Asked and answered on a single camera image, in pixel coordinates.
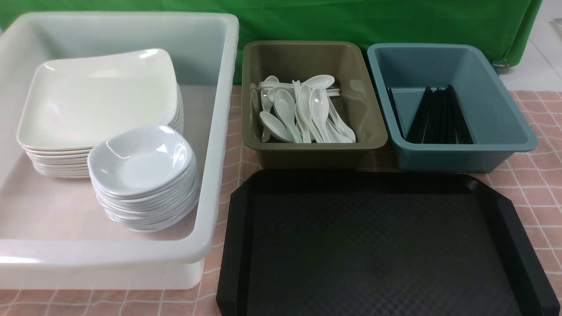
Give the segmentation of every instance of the black serving tray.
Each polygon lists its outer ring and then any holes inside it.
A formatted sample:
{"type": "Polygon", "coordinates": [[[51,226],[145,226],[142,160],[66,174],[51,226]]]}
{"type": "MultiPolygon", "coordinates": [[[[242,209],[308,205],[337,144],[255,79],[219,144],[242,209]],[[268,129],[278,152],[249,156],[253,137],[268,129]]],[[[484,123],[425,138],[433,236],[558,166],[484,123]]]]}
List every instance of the black serving tray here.
{"type": "Polygon", "coordinates": [[[230,199],[223,316],[558,316],[510,200],[461,174],[263,170],[230,199]]]}

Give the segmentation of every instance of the black chopsticks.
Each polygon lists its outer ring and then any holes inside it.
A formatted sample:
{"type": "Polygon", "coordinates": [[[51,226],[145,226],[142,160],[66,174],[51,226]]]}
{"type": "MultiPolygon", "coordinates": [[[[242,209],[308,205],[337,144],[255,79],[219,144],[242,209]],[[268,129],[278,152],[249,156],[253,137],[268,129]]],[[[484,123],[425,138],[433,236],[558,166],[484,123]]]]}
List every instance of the black chopsticks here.
{"type": "MultiPolygon", "coordinates": [[[[392,111],[404,138],[392,89],[388,89],[392,111]]],[[[473,144],[455,88],[432,89],[426,87],[423,97],[410,125],[406,141],[418,144],[473,144]]]]}

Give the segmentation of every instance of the olive green tray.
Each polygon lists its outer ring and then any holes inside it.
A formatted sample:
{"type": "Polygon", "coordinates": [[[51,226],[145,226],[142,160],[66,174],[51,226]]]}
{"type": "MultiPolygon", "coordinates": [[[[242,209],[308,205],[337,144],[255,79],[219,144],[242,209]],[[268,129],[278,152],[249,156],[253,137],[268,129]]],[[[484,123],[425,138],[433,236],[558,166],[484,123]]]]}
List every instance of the olive green tray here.
{"type": "Polygon", "coordinates": [[[242,139],[257,151],[264,169],[357,168],[367,152],[384,146],[388,139],[359,47],[348,42],[292,40],[246,45],[242,64],[242,139]],[[357,135],[357,143],[262,143],[261,108],[252,109],[250,85],[258,85],[270,75],[290,83],[320,74],[334,76],[341,85],[341,96],[332,101],[357,135]]]}

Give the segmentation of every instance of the floor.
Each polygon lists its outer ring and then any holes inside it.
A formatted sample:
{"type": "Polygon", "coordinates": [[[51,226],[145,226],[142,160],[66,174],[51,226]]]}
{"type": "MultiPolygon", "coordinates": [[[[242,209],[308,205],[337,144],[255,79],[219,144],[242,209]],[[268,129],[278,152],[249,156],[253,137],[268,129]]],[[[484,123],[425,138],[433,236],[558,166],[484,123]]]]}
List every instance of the floor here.
{"type": "Polygon", "coordinates": [[[500,76],[508,90],[562,91],[562,35],[554,18],[562,18],[562,1],[542,0],[521,62],[500,76]]]}

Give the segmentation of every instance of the green cloth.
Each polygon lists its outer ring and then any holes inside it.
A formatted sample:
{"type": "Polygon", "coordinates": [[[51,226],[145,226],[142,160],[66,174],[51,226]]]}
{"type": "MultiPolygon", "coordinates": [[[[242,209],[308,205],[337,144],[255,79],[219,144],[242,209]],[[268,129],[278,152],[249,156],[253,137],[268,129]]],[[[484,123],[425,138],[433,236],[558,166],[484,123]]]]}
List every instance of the green cloth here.
{"type": "Polygon", "coordinates": [[[541,0],[2,0],[0,26],[32,11],[226,12],[240,21],[242,49],[254,40],[461,43],[490,61],[519,63],[541,0]]]}

